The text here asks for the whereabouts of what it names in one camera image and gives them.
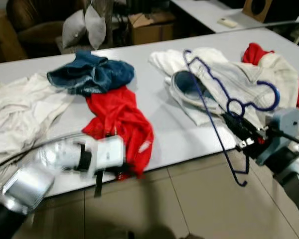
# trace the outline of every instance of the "tile floor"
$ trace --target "tile floor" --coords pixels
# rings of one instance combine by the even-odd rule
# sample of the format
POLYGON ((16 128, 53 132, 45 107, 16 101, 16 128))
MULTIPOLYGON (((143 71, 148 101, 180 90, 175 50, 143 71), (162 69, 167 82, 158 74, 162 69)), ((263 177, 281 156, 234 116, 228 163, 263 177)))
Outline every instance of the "tile floor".
MULTIPOLYGON (((235 168, 244 156, 230 152, 235 168)), ((112 228, 137 239, 299 239, 299 213, 267 168, 251 163, 241 188, 222 154, 45 200, 13 239, 105 239, 112 228)))

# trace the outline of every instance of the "white pillow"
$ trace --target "white pillow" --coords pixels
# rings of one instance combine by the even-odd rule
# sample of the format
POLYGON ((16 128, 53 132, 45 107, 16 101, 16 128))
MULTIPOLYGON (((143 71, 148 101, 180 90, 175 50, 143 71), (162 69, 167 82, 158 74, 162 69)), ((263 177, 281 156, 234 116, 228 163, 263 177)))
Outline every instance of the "white pillow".
POLYGON ((63 48, 74 46, 85 35, 86 27, 83 10, 78 10, 69 16, 63 24, 63 48))
POLYGON ((85 13, 85 25, 90 44, 97 50, 105 39, 106 25, 104 18, 100 17, 91 5, 85 13))

